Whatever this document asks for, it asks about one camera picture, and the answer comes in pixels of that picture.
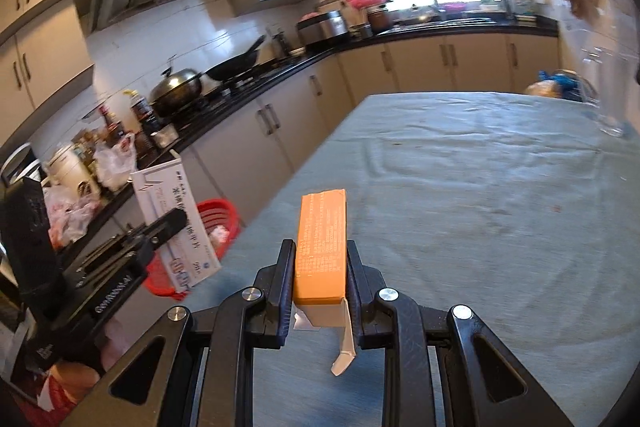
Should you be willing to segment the person's left hand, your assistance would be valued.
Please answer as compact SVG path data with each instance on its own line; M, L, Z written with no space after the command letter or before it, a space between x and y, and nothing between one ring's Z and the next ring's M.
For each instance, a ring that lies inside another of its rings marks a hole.
M117 319L111 319L104 326L103 335L105 340L100 347L100 362L108 371L129 349L130 342L124 326ZM73 403L84 399L101 378L92 367L67 361L59 361L53 365L50 376L61 386L64 395Z

